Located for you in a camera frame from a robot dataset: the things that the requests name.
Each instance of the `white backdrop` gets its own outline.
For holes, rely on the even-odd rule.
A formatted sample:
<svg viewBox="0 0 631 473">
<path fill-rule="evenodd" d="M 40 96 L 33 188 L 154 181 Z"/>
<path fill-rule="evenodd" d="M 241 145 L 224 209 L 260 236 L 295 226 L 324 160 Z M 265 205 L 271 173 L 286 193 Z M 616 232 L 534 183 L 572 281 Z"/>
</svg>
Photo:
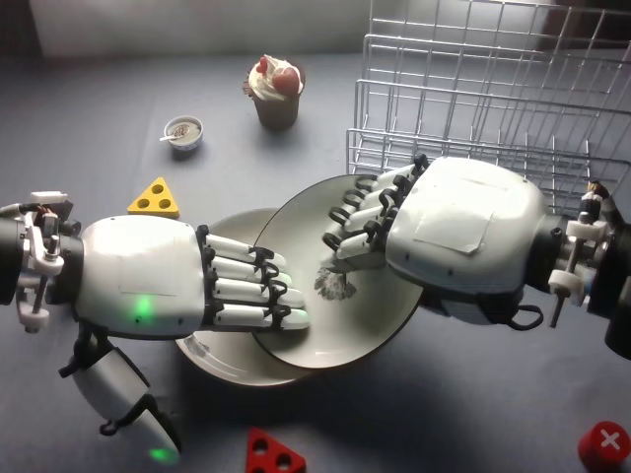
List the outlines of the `white backdrop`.
<svg viewBox="0 0 631 473">
<path fill-rule="evenodd" d="M 436 0 L 376 3 L 380 15 L 403 19 L 408 2 L 410 20 L 433 21 Z M 468 2 L 443 3 L 441 21 L 462 22 Z M 355 52 L 361 51 L 370 9 L 370 0 L 31 0 L 31 4 L 48 57 Z M 488 7 L 497 10 L 497 5 Z M 515 15 L 503 22 L 527 31 L 531 18 Z M 495 28 L 491 18 L 477 16 L 475 22 L 478 28 Z M 535 33 L 542 24 L 543 17 L 537 18 Z"/>
</svg>

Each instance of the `small cup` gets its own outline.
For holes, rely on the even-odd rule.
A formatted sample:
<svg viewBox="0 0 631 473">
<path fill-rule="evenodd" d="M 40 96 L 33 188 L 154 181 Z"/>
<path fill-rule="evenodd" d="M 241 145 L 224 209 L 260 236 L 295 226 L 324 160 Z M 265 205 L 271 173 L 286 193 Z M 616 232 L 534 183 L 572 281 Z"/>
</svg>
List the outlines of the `small cup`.
<svg viewBox="0 0 631 473">
<path fill-rule="evenodd" d="M 190 151 L 190 150 L 194 150 L 195 148 L 197 148 L 199 146 L 199 143 L 201 143 L 201 137 L 204 134 L 204 125 L 202 125 L 201 121 L 199 121 L 197 118 L 195 118 L 194 116 L 188 116 L 188 115 L 184 115 L 184 116 L 178 116 L 176 118 L 174 118 L 173 120 L 171 120 L 169 123 L 167 123 L 167 125 L 165 126 L 165 130 L 164 130 L 164 136 L 169 136 L 173 133 L 174 128 L 176 128 L 178 125 L 180 125 L 181 123 L 184 122 L 190 122 L 190 123 L 194 123 L 197 126 L 199 126 L 199 136 L 196 136 L 195 138 L 192 139 L 192 141 L 186 140 L 186 136 L 184 136 L 184 140 L 183 143 L 179 143 L 178 141 L 181 139 L 174 139 L 174 140 L 167 140 L 169 141 L 169 144 L 171 146 L 173 146 L 176 150 L 178 151 Z"/>
</svg>

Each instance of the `plate rim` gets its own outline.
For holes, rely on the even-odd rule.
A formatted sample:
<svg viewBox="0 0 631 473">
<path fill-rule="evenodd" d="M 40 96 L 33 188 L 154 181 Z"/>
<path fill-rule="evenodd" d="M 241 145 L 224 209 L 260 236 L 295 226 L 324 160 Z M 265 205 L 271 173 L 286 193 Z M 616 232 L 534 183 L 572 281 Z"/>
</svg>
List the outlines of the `plate rim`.
<svg viewBox="0 0 631 473">
<path fill-rule="evenodd" d="M 270 217 L 269 220 L 271 220 L 274 217 L 274 215 L 276 215 L 276 213 L 279 210 L 280 210 L 280 208 L 275 208 L 275 207 L 262 207 L 262 208 L 259 208 L 259 209 L 244 210 L 243 212 L 239 212 L 237 214 L 233 214 L 233 215 L 230 215 L 228 217 L 225 217 L 225 218 L 221 219 L 219 222 L 215 222 L 213 225 L 210 225 L 209 227 L 212 228 L 213 226 L 220 225 L 220 224 L 225 223 L 225 222 L 227 222 L 227 221 L 229 221 L 231 219 L 234 219 L 235 217 L 238 217 L 238 216 L 243 216 L 243 215 L 246 215 L 246 214 L 250 214 L 250 213 L 254 213 L 254 212 L 261 212 L 261 211 L 270 211 L 272 216 Z M 188 338 L 188 337 L 178 338 L 177 340 L 175 340 L 175 343 L 177 344 L 177 347 L 179 348 L 181 353 L 184 354 L 199 370 L 202 370 L 204 373 L 212 376 L 214 379 L 218 380 L 219 382 L 225 383 L 225 384 L 230 385 L 230 386 L 243 387 L 243 388 L 246 388 L 246 389 L 274 389 L 274 388 L 279 388 L 279 387 L 282 387 L 282 386 L 287 386 L 287 385 L 290 385 L 290 384 L 295 384 L 297 382 L 303 381 L 306 378 L 311 377 L 314 374 L 313 370 L 310 370 L 308 368 L 302 368 L 302 367 L 296 367 L 294 365 L 289 365 L 290 367 L 295 368 L 297 370 L 302 370 L 305 373 L 302 376 L 295 377 L 294 379 L 286 379 L 286 380 L 282 380 L 280 382 L 274 382 L 272 384 L 247 384 L 247 383 L 239 382 L 239 381 L 236 381 L 236 380 L 231 381 L 231 380 L 225 379 L 223 377 L 219 377 L 219 376 L 213 374 L 212 372 L 209 372 L 201 364 L 201 362 L 199 361 L 198 357 L 194 357 L 193 354 L 188 350 L 188 348 L 186 347 L 186 344 L 184 342 L 184 340 L 186 338 Z"/>
<path fill-rule="evenodd" d="M 368 175 L 375 175 L 375 174 L 366 174 L 366 173 L 361 173 L 361 174 L 340 174 L 340 175 L 335 175 L 333 177 L 328 177 L 327 179 L 323 179 L 320 180 L 318 182 L 316 182 L 315 184 L 310 185 L 309 187 L 301 190 L 299 193 L 297 193 L 296 195 L 294 195 L 290 200 L 288 200 L 287 202 L 285 202 L 281 207 L 278 208 L 278 210 L 274 213 L 274 215 L 272 216 L 271 219 L 269 219 L 267 221 L 267 223 L 265 224 L 265 227 L 263 227 L 263 230 L 260 231 L 260 234 L 258 234 L 258 238 L 256 239 L 256 241 L 254 242 L 254 246 L 257 246 L 258 241 L 260 240 L 260 236 L 263 235 L 263 233 L 265 232 L 265 230 L 267 229 L 267 226 L 269 226 L 270 222 L 272 220 L 274 220 L 274 217 L 276 217 L 276 215 L 283 210 L 285 207 L 287 207 L 296 197 L 304 194 L 305 192 L 307 192 L 308 190 L 310 190 L 313 187 L 316 187 L 319 184 L 322 184 L 323 182 L 328 182 L 330 180 L 334 180 L 334 179 L 341 179 L 343 177 L 366 177 Z M 412 318 L 412 315 L 414 315 L 414 313 L 416 313 L 416 311 L 418 310 L 419 307 L 419 303 L 421 302 L 421 296 L 423 295 L 423 288 L 421 288 L 420 286 L 418 286 L 420 294 L 418 297 L 418 300 L 416 301 L 416 304 L 414 305 L 414 307 L 411 309 L 410 313 L 407 315 L 407 317 L 405 317 L 405 320 L 403 321 L 403 323 L 394 331 L 392 332 L 392 334 L 387 337 L 387 339 L 385 339 L 383 341 L 383 343 L 381 343 L 377 348 L 375 348 L 374 350 L 371 350 L 370 352 L 368 352 L 365 355 L 362 355 L 359 358 L 356 358 L 355 360 L 352 360 L 350 362 L 347 363 L 342 363 L 341 365 L 334 365 L 332 367 L 325 367 L 325 368 L 305 368 L 305 367 L 301 367 L 299 365 L 294 365 L 292 363 L 289 363 L 286 360 L 283 360 L 279 357 L 277 357 L 276 355 L 274 355 L 270 350 L 268 350 L 265 345 L 263 345 L 263 343 L 258 339 L 258 337 L 256 336 L 255 333 L 252 332 L 252 337 L 254 337 L 254 340 L 256 340 L 256 343 L 258 343 L 258 345 L 271 357 L 273 357 L 275 360 L 278 360 L 281 363 L 284 363 L 285 365 L 289 365 L 290 367 L 294 367 L 294 368 L 299 368 L 301 370 L 309 370 L 312 372 L 325 372 L 327 370 L 336 370 L 336 369 L 343 369 L 343 368 L 347 368 L 347 367 L 351 367 L 361 361 L 363 361 L 364 359 L 366 359 L 367 357 L 370 357 L 371 355 L 374 355 L 376 352 L 380 351 L 385 345 L 387 345 L 390 340 L 392 340 L 397 334 L 398 332 L 400 332 L 403 327 L 405 325 L 407 325 L 407 322 L 409 322 L 410 318 Z"/>
</svg>

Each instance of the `metal rack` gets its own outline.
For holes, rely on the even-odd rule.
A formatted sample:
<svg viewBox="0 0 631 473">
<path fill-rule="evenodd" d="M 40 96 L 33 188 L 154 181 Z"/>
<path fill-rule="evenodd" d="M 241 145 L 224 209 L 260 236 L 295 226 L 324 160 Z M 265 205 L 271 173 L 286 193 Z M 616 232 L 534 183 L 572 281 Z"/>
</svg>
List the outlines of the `metal rack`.
<svg viewBox="0 0 631 473">
<path fill-rule="evenodd" d="M 372 0 L 347 172 L 425 153 L 512 169 L 555 213 L 589 180 L 615 190 L 631 149 L 631 41 L 605 39 L 627 13 L 534 3 Z M 574 33 L 577 26 L 582 33 Z"/>
</svg>

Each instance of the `cupcake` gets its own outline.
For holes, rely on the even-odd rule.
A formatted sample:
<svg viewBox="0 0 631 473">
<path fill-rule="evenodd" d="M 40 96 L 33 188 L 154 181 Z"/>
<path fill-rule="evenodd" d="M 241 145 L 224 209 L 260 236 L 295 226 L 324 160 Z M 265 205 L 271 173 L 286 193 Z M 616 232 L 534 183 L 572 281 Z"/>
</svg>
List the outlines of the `cupcake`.
<svg viewBox="0 0 631 473">
<path fill-rule="evenodd" d="M 283 131 L 294 124 L 304 88 L 305 73 L 300 68 L 271 56 L 261 57 L 244 83 L 261 125 L 271 131 Z"/>
</svg>

